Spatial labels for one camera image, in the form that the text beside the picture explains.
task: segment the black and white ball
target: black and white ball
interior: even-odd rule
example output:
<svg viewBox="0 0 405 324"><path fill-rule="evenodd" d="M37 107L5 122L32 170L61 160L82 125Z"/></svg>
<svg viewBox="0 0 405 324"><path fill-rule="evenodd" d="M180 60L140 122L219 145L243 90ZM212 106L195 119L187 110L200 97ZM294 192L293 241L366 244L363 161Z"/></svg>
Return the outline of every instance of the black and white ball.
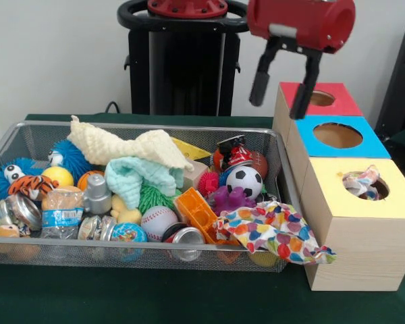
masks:
<svg viewBox="0 0 405 324"><path fill-rule="evenodd" d="M252 167L236 167L227 178L228 191L235 187L242 187L248 198L255 199L263 189L263 179Z"/></svg>

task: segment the red box lid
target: red box lid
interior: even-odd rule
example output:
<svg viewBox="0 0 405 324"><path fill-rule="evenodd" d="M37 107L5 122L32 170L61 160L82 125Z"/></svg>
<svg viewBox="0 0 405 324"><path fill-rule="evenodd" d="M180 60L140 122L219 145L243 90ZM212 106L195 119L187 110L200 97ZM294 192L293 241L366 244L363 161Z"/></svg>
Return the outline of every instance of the red box lid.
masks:
<svg viewBox="0 0 405 324"><path fill-rule="evenodd" d="M291 109L299 83L280 82L288 107ZM360 108L343 83L317 83L307 115L363 116Z"/></svg>

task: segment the black cable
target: black cable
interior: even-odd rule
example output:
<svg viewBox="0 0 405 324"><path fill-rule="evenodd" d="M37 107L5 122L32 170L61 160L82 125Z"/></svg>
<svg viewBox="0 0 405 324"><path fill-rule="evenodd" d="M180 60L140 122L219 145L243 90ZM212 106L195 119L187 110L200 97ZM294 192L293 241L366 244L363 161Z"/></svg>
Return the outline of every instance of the black cable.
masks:
<svg viewBox="0 0 405 324"><path fill-rule="evenodd" d="M117 111L117 113L122 113L122 112L120 111L120 108L119 108L118 104L117 104L115 101L112 101L112 102L110 102L110 103L107 105L107 108L106 108L106 110L105 110L105 113L108 113L108 112L109 112L109 108L111 108L111 106L114 106L114 107L115 107L115 110Z"/></svg>

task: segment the wire mesh basket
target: wire mesh basket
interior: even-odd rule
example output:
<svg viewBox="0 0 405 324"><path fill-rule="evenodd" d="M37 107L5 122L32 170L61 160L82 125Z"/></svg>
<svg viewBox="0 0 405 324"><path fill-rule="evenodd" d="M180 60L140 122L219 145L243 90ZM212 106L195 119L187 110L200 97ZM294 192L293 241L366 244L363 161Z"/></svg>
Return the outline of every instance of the wire mesh basket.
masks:
<svg viewBox="0 0 405 324"><path fill-rule="evenodd" d="M171 136L209 152L216 143L244 134L246 147L267 158L268 192L300 212L291 169L280 135L271 130L238 128L187 128L175 126L93 124L124 140L135 139L153 129L164 129ZM54 143L70 133L70 123L24 121L11 127L0 141L0 165L17 157L47 164ZM0 238L0 263L58 265L72 267L129 267L141 269L198 269L218 271L280 272L285 266L267 251L250 254L242 246L58 240L45 238Z"/></svg>

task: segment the orange container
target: orange container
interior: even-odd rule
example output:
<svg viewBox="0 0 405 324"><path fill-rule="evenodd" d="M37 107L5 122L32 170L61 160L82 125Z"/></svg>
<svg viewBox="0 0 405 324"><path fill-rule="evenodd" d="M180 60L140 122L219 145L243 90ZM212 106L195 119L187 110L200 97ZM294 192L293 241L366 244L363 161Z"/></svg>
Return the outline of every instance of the orange container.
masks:
<svg viewBox="0 0 405 324"><path fill-rule="evenodd" d="M213 223L217 221L217 216L211 210L209 204L203 196L194 188L189 188L174 200L182 221L198 228L204 235L208 244L228 244L240 245L237 240L218 240Z"/></svg>

